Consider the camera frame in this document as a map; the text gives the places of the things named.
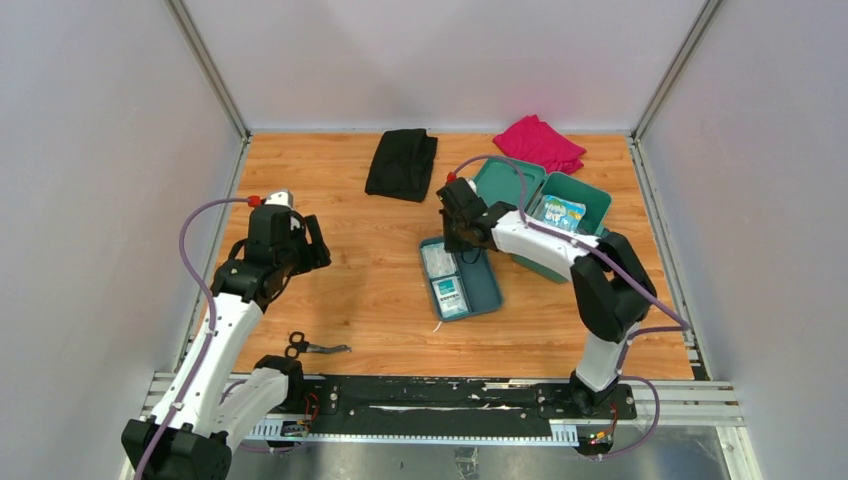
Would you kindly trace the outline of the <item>teal white sachet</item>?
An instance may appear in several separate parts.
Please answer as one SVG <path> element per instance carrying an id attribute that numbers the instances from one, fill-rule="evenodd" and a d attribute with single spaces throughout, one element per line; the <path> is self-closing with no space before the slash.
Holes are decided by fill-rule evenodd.
<path id="1" fill-rule="evenodd" d="M 442 319 L 464 317 L 470 313 L 466 295 L 457 275 L 435 279 L 431 287 Z"/>

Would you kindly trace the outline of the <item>black handled scissors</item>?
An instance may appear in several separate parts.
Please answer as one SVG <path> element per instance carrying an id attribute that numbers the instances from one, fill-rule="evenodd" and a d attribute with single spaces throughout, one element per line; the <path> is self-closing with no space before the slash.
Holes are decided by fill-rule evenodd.
<path id="1" fill-rule="evenodd" d="M 289 344 L 285 349 L 284 356 L 289 359 L 298 359 L 302 354 L 307 353 L 330 355 L 352 351 L 350 346 L 344 344 L 326 347 L 309 342 L 306 340 L 305 334 L 301 331 L 292 332 L 289 335 L 288 342 Z"/>

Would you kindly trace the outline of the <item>teal medicine box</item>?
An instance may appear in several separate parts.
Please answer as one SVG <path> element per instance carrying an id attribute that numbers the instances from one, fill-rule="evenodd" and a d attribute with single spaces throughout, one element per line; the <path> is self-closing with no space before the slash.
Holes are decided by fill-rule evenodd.
<path id="1" fill-rule="evenodd" d="M 612 204 L 610 194 L 572 176 L 547 173 L 541 166 L 520 160 L 508 164 L 489 157 L 473 177 L 473 182 L 486 204 L 503 201 L 521 205 L 533 219 L 534 210 L 544 195 L 582 203 L 587 211 L 574 233 L 594 236 L 608 233 L 603 221 Z"/>

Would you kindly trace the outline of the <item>light blue mask packet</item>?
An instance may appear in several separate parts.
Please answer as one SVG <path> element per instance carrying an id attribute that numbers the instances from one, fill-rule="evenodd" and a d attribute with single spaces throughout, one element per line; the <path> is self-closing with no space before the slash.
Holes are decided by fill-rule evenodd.
<path id="1" fill-rule="evenodd" d="M 544 195 L 534 210 L 533 217 L 561 230 L 576 232 L 586 214 L 584 204 L 554 195 Z"/>

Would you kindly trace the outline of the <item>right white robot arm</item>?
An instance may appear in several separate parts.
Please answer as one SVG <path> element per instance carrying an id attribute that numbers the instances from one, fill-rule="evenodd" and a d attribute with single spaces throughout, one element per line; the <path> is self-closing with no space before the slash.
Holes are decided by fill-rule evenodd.
<path id="1" fill-rule="evenodd" d="M 573 408 L 596 417 L 611 403 L 627 338 L 647 316 L 656 289 L 630 242 L 569 233 L 529 217 L 512 204 L 486 204 L 470 180 L 450 175 L 437 192 L 445 247 L 474 248 L 524 257 L 571 284 L 588 331 L 582 358 L 569 379 Z"/>

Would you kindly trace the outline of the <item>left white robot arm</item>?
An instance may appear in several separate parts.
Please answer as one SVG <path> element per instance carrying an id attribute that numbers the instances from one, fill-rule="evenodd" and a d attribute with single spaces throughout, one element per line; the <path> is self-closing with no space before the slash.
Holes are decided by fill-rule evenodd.
<path id="1" fill-rule="evenodd" d="M 307 404 L 302 365 L 263 357 L 230 395 L 225 387 L 244 343 L 295 276 L 330 265 L 317 218 L 302 216 L 281 190 L 250 196 L 247 236 L 205 282 L 191 263 L 208 310 L 172 383 L 143 420 L 121 436 L 137 479 L 224 479 L 234 452 L 274 408 L 293 413 Z"/>

